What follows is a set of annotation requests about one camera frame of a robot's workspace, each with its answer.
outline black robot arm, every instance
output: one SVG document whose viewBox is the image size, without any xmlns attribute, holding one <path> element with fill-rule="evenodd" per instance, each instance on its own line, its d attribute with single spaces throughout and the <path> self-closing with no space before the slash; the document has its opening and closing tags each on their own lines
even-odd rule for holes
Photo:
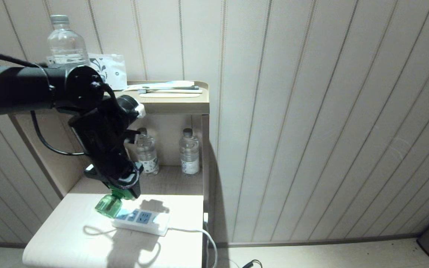
<svg viewBox="0 0 429 268">
<path fill-rule="evenodd" d="M 134 142 L 137 132 L 127 128 L 144 116 L 143 105 L 128 95 L 116 98 L 90 67 L 29 64 L 0 66 L 0 114 L 52 108 L 72 114 L 68 124 L 92 161 L 85 175 L 102 181 L 119 198 L 138 198 L 143 166 L 129 159 L 124 143 Z"/>
</svg>

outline power strip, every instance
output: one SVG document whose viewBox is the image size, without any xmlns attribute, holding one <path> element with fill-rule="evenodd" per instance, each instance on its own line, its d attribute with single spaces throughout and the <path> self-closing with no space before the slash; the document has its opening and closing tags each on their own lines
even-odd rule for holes
<svg viewBox="0 0 429 268">
<path fill-rule="evenodd" d="M 117 217 L 112 220 L 112 226 L 129 229 L 158 236 L 165 236 L 168 231 L 170 214 L 149 210 L 121 209 Z"/>
</svg>

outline white wall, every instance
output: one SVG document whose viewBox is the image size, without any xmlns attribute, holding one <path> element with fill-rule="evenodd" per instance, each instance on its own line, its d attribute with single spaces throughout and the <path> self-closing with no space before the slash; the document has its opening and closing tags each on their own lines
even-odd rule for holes
<svg viewBox="0 0 429 268">
<path fill-rule="evenodd" d="M 0 115 L 0 243 L 28 243 L 60 200 L 9 117 Z"/>
<path fill-rule="evenodd" d="M 56 13 L 129 80 L 209 83 L 218 241 L 428 223 L 429 0 L 0 0 L 0 52 L 43 61 Z"/>
</svg>

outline plastic water bottle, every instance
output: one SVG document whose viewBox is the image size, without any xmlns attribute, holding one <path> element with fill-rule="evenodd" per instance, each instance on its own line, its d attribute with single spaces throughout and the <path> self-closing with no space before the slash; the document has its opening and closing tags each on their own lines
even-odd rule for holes
<svg viewBox="0 0 429 268">
<path fill-rule="evenodd" d="M 89 56 L 82 36 L 70 29 L 66 15 L 52 15 L 54 31 L 47 41 L 56 64 L 89 65 Z"/>
<path fill-rule="evenodd" d="M 137 157 L 143 165 L 143 171 L 148 175 L 157 175 L 160 167 L 156 157 L 155 139 L 148 135 L 147 129 L 141 127 L 137 129 L 141 132 L 137 138 Z"/>
<path fill-rule="evenodd" d="M 193 130 L 190 128 L 183 129 L 180 157 L 183 173 L 193 175 L 199 172 L 199 140 L 193 136 Z"/>
</svg>

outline black wire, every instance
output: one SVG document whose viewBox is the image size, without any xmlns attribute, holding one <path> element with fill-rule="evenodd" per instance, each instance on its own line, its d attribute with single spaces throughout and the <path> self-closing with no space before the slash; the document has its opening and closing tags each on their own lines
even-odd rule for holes
<svg viewBox="0 0 429 268">
<path fill-rule="evenodd" d="M 259 265 L 260 265 L 260 268 L 262 268 L 262 263 L 260 263 L 260 261 L 259 261 L 259 260 L 253 259 L 253 260 L 251 261 L 251 263 L 253 263 L 253 262 L 255 262 L 255 263 L 259 264 Z"/>
<path fill-rule="evenodd" d="M 246 265 L 243 266 L 243 268 L 251 268 L 254 266 L 254 263 L 259 264 L 260 268 L 262 268 L 262 263 L 260 263 L 260 261 L 256 259 L 253 259 L 252 261 L 248 262 Z"/>
<path fill-rule="evenodd" d="M 44 146 L 49 148 L 51 151 L 54 151 L 58 154 L 62 154 L 63 156 L 83 156 L 85 154 L 85 153 L 67 153 L 66 151 L 59 151 L 55 149 L 54 147 L 49 145 L 44 139 L 44 137 L 42 136 L 41 130 L 39 129 L 39 124 L 37 123 L 36 112 L 31 111 L 31 118 L 32 118 L 32 123 L 34 124 L 34 129 L 36 130 L 37 136 L 41 140 L 42 144 L 44 144 Z"/>
<path fill-rule="evenodd" d="M 13 58 L 11 56 L 7 56 L 7 55 L 1 54 L 1 53 L 0 53 L 0 60 L 8 61 L 10 63 L 19 64 L 21 66 L 40 68 L 43 71 L 44 75 L 46 76 L 47 86 L 48 86 L 49 90 L 51 90 L 51 91 L 53 90 L 53 86 L 49 82 L 49 76 L 47 75 L 46 70 L 44 70 L 44 68 L 37 65 L 36 63 L 30 63 L 28 61 L 23 61 L 23 60 L 16 59 L 16 58 Z M 85 153 L 67 153 L 66 151 L 60 151 L 60 150 L 57 150 L 56 148 L 52 147 L 50 144 L 48 144 L 46 142 L 46 140 L 44 139 L 44 137 L 41 134 L 41 130 L 39 129 L 39 124 L 37 123 L 36 112 L 31 111 L 31 118 L 32 118 L 32 123 L 34 124 L 34 129 L 36 130 L 37 136 L 41 140 L 42 144 L 44 144 L 44 146 L 49 148 L 51 151 L 54 151 L 55 153 L 58 153 L 58 154 L 62 154 L 63 156 L 83 156 L 85 154 Z"/>
<path fill-rule="evenodd" d="M 112 99 L 112 102 L 114 103 L 115 107 L 117 107 L 119 109 L 119 111 L 124 112 L 124 110 L 117 103 L 117 97 L 115 96 L 115 93 L 112 90 L 112 88 L 106 83 L 103 83 L 102 86 L 103 86 L 103 90 L 109 94 L 109 96 Z"/>
<path fill-rule="evenodd" d="M 26 66 L 26 67 L 37 67 L 36 64 L 30 63 L 29 61 L 23 61 L 23 60 L 16 59 L 16 58 L 13 58 L 11 56 L 7 56 L 7 55 L 1 54 L 1 53 L 0 53 L 0 60 L 8 61 L 10 63 L 19 64 L 21 66 Z"/>
</svg>

